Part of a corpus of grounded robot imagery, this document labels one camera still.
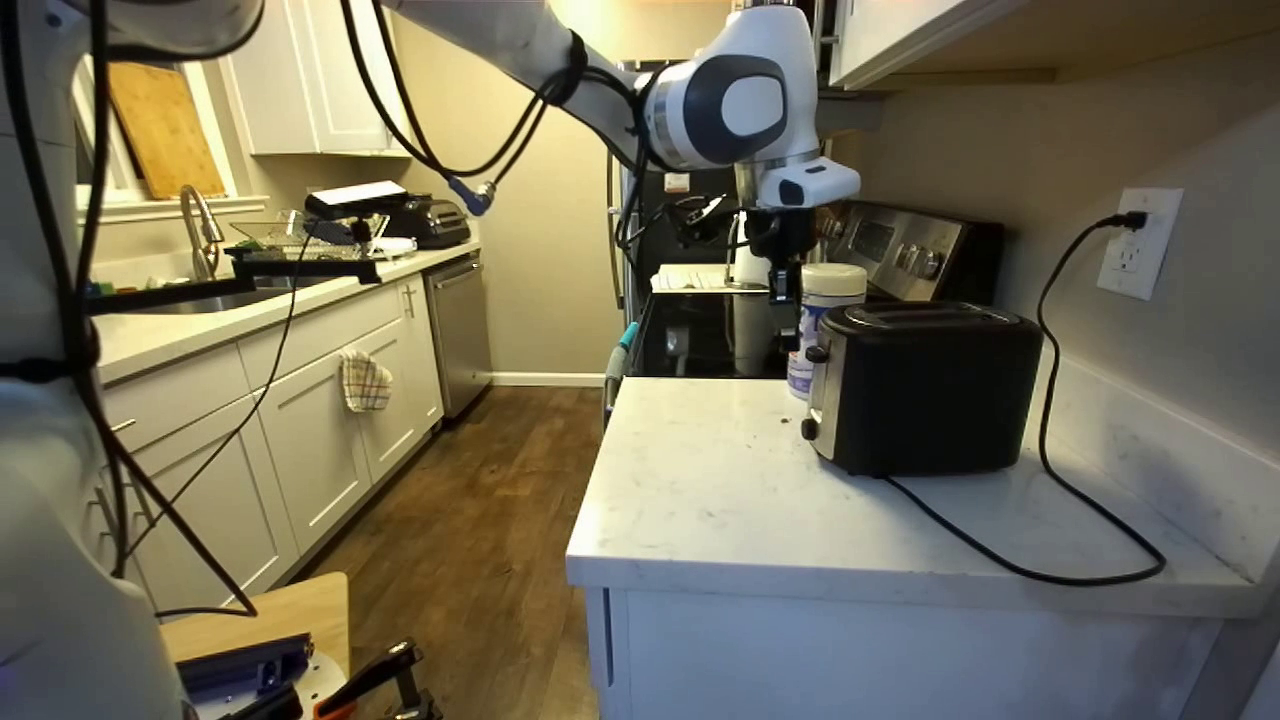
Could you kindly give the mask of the black and orange clamp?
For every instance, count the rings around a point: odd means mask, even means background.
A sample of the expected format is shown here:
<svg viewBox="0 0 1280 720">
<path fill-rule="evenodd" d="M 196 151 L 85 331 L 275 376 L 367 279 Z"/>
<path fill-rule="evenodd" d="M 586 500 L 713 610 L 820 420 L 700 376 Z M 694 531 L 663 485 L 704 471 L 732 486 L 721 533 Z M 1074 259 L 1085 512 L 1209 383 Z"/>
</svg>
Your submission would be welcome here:
<svg viewBox="0 0 1280 720">
<path fill-rule="evenodd" d="M 412 638 L 402 639 L 366 664 L 333 694 L 315 703 L 310 720 L 351 720 L 360 701 L 394 683 L 399 703 L 378 720 L 445 720 L 433 693 L 415 676 L 415 667 L 424 652 Z"/>
</svg>

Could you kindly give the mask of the black countertop appliance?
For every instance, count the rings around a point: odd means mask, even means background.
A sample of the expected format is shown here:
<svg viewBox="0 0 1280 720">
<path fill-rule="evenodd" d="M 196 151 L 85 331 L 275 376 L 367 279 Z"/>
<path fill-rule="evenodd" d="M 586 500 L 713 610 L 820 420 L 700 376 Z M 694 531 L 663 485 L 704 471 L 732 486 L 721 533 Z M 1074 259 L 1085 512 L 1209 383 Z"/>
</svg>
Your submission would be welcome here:
<svg viewBox="0 0 1280 720">
<path fill-rule="evenodd" d="M 468 217 L 457 204 L 431 195 L 410 195 L 390 211 L 383 238 L 412 240 L 422 251 L 452 249 L 468 242 Z"/>
</svg>

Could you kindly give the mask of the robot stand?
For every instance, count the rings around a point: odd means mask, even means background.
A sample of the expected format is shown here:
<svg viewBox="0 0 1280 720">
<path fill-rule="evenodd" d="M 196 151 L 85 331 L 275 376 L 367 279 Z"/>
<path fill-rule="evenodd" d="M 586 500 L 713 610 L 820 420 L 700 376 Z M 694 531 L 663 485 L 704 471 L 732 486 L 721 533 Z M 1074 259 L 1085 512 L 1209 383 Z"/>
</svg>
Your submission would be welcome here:
<svg viewBox="0 0 1280 720">
<path fill-rule="evenodd" d="M 301 720 L 314 720 L 314 706 L 333 694 L 351 674 L 349 589 L 346 574 L 334 571 L 255 596 L 255 618 L 201 615 L 160 626 L 173 661 L 291 635 L 308 635 L 311 667 L 296 684 Z"/>
</svg>

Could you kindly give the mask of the stove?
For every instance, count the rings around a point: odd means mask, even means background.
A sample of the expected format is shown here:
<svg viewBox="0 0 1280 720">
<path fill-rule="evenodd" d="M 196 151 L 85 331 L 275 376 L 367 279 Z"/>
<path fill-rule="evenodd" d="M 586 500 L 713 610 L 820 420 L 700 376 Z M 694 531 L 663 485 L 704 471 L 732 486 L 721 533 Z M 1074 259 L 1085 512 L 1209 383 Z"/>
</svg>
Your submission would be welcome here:
<svg viewBox="0 0 1280 720">
<path fill-rule="evenodd" d="M 1009 233 L 1004 224 L 882 202 L 842 201 L 817 213 L 815 263 L 867 270 L 867 299 L 991 304 Z M 895 266 L 901 243 L 945 251 L 937 282 Z M 650 293 L 623 382 L 634 377 L 782 379 L 797 313 L 767 292 Z M 620 398 L 620 392 L 614 406 Z"/>
</svg>

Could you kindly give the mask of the window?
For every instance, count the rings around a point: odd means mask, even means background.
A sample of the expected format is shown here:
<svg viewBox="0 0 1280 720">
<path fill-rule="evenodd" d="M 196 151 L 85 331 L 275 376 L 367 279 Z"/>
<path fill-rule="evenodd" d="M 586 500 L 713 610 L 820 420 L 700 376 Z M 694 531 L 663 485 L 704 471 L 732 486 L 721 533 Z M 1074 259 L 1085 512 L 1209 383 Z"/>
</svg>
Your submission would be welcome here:
<svg viewBox="0 0 1280 720">
<path fill-rule="evenodd" d="M 241 188 L 236 182 L 230 152 L 227 150 L 225 135 L 215 113 L 212 95 L 204 68 L 198 63 L 150 65 L 178 69 L 188 79 L 204 132 L 212 149 L 218 169 L 228 186 L 228 195 L 224 199 L 206 199 L 212 211 L 216 214 L 236 214 L 264 210 L 266 199 L 261 195 L 251 193 L 250 190 Z M 150 199 L 145 192 L 141 169 L 138 169 L 136 160 L 132 158 L 132 151 L 113 109 L 110 85 L 108 97 L 110 115 L 108 118 L 108 173 L 104 190 L 102 222 L 120 224 L 178 218 L 180 210 L 179 199 L 156 201 Z"/>
</svg>

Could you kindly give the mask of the white wall cabinets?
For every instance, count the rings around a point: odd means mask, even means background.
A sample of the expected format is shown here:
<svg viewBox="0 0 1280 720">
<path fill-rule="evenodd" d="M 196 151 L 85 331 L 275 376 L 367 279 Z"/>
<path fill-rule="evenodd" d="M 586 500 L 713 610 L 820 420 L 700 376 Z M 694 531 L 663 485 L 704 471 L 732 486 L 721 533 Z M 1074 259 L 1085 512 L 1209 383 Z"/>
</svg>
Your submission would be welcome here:
<svg viewBox="0 0 1280 720">
<path fill-rule="evenodd" d="M 251 155 L 406 155 L 361 81 L 340 0 L 266 0 L 220 65 Z"/>
</svg>

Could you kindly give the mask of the white kettle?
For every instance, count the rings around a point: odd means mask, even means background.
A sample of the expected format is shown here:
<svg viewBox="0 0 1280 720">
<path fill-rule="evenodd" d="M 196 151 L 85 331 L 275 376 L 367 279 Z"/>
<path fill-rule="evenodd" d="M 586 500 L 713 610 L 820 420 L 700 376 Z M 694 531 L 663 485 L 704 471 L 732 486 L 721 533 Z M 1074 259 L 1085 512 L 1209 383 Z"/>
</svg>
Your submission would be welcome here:
<svg viewBox="0 0 1280 720">
<path fill-rule="evenodd" d="M 724 269 L 724 286 L 742 292 L 767 292 L 771 261 L 750 250 L 745 220 L 748 214 L 737 211 L 731 224 L 730 250 Z"/>
</svg>

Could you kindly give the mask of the tap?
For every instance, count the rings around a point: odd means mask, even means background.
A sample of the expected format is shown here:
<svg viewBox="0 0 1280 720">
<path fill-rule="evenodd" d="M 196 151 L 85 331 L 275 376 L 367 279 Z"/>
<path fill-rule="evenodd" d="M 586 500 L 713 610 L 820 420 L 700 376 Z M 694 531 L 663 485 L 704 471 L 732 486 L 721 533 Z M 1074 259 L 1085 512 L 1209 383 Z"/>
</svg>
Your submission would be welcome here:
<svg viewBox="0 0 1280 720">
<path fill-rule="evenodd" d="M 193 281 L 215 281 L 221 264 L 224 234 L 205 196 L 192 184 L 179 192 L 182 220 L 191 245 Z"/>
</svg>

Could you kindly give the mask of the wooden cutting board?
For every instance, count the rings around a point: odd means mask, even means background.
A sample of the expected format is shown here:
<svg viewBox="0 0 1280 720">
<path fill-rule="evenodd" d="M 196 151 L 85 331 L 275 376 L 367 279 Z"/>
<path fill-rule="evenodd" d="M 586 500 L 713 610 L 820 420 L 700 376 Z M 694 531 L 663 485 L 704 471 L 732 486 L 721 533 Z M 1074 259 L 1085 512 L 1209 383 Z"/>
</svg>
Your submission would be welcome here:
<svg viewBox="0 0 1280 720">
<path fill-rule="evenodd" d="M 228 195 L 182 72 L 114 61 L 109 65 L 109 85 L 116 120 L 150 199 L 178 200 L 186 186 L 206 199 Z"/>
</svg>

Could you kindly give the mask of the white base cabinets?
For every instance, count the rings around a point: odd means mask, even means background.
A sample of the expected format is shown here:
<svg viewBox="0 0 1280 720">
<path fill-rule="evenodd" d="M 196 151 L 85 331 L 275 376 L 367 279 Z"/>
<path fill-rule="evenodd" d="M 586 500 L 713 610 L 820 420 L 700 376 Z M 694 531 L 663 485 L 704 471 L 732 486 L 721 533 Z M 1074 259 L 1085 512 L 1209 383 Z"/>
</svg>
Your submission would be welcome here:
<svg viewBox="0 0 1280 720">
<path fill-rule="evenodd" d="M 394 377 L 351 413 L 344 348 Z M 247 594 L 283 582 L 424 445 L 444 416 L 424 278 L 413 273 L 257 328 L 104 392 L 108 419 Z"/>
</svg>

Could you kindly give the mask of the checked dish towel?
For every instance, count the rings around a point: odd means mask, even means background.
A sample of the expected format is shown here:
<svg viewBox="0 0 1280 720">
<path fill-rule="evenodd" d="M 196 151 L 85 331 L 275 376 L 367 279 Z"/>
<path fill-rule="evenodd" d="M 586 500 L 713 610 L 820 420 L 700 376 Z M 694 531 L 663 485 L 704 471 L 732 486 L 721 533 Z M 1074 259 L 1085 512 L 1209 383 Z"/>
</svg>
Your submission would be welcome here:
<svg viewBox="0 0 1280 720">
<path fill-rule="evenodd" d="M 351 413 L 380 413 L 390 402 L 393 374 L 372 355 L 344 348 L 340 356 L 340 387 Z"/>
</svg>

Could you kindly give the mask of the white wall socket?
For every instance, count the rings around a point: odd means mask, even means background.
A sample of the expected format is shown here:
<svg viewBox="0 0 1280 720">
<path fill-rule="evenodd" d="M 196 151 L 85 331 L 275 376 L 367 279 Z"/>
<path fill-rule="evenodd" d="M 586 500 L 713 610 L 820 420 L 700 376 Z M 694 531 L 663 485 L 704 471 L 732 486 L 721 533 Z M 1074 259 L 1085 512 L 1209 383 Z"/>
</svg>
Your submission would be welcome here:
<svg viewBox="0 0 1280 720">
<path fill-rule="evenodd" d="M 1120 229 L 1107 243 L 1097 287 L 1111 293 L 1148 301 L 1152 299 L 1169 241 L 1181 206 L 1181 188 L 1126 188 L 1117 211 L 1143 213 L 1142 228 Z"/>
</svg>

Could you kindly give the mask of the black toaster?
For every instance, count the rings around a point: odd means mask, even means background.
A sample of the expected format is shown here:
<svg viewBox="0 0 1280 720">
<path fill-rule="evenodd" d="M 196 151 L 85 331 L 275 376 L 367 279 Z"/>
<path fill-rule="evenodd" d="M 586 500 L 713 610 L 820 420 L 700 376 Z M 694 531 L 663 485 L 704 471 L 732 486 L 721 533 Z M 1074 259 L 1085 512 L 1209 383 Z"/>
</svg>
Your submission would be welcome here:
<svg viewBox="0 0 1280 720">
<path fill-rule="evenodd" d="M 855 477 L 1001 471 L 1021 455 L 1043 348 L 1030 319 L 977 304 L 873 302 L 828 310 L 815 345 L 808 442 Z"/>
</svg>

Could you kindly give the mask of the dish rack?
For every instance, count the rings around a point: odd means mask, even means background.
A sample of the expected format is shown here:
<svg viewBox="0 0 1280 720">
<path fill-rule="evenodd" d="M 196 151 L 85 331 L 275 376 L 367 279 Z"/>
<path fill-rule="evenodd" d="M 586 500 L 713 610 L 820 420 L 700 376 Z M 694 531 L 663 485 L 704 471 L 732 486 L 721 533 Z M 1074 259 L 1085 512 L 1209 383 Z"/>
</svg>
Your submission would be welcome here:
<svg viewBox="0 0 1280 720">
<path fill-rule="evenodd" d="M 389 218 L 326 220 L 305 211 L 283 211 L 274 222 L 241 222 L 232 228 L 241 240 L 224 247 L 233 258 L 268 260 L 349 261 L 374 258 L 372 241 L 381 237 Z"/>
</svg>

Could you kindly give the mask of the sink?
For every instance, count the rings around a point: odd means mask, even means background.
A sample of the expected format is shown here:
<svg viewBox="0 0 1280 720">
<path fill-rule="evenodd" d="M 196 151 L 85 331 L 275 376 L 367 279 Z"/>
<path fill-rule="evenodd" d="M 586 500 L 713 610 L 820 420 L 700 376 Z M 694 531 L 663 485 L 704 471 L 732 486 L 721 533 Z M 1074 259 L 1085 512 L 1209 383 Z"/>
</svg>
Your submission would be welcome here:
<svg viewBox="0 0 1280 720">
<path fill-rule="evenodd" d="M 287 287 L 266 287 L 243 293 L 232 293 L 215 299 L 200 299 L 178 304 L 165 304 L 156 307 L 142 307 L 128 310 L 125 314 L 141 315 L 200 315 L 210 313 L 227 313 L 242 307 L 250 307 L 268 300 L 279 299 L 292 293 Z"/>
</svg>

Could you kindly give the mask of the white wipes canister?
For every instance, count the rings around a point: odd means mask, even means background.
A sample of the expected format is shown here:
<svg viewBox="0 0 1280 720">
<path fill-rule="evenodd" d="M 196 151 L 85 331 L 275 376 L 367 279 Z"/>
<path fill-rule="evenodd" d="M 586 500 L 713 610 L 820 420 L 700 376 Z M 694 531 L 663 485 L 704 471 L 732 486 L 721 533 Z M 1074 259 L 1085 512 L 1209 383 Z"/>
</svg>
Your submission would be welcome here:
<svg viewBox="0 0 1280 720">
<path fill-rule="evenodd" d="M 814 365 L 805 351 L 817 342 L 818 322 L 832 307 L 863 304 L 867 290 L 867 270 L 859 265 L 808 263 L 801 268 L 797 348 L 788 356 L 787 372 L 788 389 L 795 397 L 810 397 Z"/>
</svg>

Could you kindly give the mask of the white wall cabinet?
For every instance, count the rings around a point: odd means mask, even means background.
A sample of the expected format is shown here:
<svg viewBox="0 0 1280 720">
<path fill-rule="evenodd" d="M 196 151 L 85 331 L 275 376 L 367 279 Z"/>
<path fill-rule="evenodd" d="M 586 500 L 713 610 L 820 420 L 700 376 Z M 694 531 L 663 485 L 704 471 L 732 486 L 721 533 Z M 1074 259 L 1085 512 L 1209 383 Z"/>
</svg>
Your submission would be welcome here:
<svg viewBox="0 0 1280 720">
<path fill-rule="evenodd" d="M 837 0 L 829 79 L 858 91 L 1055 85 L 1280 31 L 1280 0 Z"/>
</svg>

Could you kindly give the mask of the dishwasher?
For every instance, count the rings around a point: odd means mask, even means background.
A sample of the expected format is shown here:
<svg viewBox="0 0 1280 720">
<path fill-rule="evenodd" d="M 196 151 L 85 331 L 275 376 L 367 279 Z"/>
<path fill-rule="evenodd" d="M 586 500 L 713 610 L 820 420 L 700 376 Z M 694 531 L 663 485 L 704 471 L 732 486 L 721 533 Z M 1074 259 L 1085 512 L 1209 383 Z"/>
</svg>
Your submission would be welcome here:
<svg viewBox="0 0 1280 720">
<path fill-rule="evenodd" d="M 484 264 L 471 252 L 425 274 L 444 414 L 465 414 L 492 383 Z"/>
</svg>

